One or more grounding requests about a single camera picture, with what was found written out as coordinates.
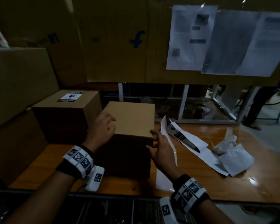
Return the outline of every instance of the wooden table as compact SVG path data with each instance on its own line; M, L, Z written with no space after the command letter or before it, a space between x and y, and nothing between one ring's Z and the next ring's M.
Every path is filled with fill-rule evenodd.
M209 144L209 149L222 141L227 127L233 128L238 142L255 158L247 171L235 176L223 176L210 168L177 140L171 138L177 151L178 166L198 180L213 200L233 202L280 203L280 162L249 133L238 126L179 124L184 130ZM52 174L71 145L49 145L30 166L9 186L15 189L37 189ZM150 179L137 181L118 177L103 177L98 193L133 196L170 196L170 192L156 189L156 167L152 162ZM78 180L71 192L76 192L84 182Z

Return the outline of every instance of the letter f logo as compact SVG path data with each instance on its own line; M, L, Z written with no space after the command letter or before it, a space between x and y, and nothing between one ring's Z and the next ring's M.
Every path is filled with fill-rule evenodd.
M131 39L131 43L134 44L134 48L138 48L139 44L142 43L142 40L140 39L141 35L145 34L145 31L138 31L138 33L135 36L135 39Z

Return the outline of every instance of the person's leg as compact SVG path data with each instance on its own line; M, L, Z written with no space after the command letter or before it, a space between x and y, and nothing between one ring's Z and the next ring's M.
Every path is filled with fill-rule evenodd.
M244 126L250 127L251 124L253 124L260 113L262 106L265 104L265 102L274 95L276 91L275 86L264 86L260 88L257 92L257 94L254 97L254 102L250 108L250 111L248 113L248 116L243 122Z

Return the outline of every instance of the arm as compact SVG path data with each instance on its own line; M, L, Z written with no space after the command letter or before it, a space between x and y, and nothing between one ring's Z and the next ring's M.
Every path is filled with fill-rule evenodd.
M173 183L175 191L178 191L180 187L190 179L190 177L185 175L175 165L173 150L166 136L162 135L157 130L151 130L151 132L155 135L156 140L158 141L158 144L156 145L157 149L148 145L146 148L150 151L156 167ZM190 210L198 223L234 224L234 222L209 199L209 196L206 193L204 193L201 198L204 199L198 199Z
M115 132L113 123L115 120L110 114L103 113L94 121L93 128L82 144L89 149L90 155L111 139ZM47 224L53 221L72 185L78 179L73 170L75 166L67 163L66 160L61 164L68 168L65 173L56 170L25 203L11 214L5 224Z

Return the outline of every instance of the fragile sticker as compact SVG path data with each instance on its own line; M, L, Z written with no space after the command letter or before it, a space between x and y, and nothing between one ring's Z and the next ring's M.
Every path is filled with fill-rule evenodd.
M69 92L63 97L61 97L57 102L74 102L79 97L81 97L83 93L84 92Z

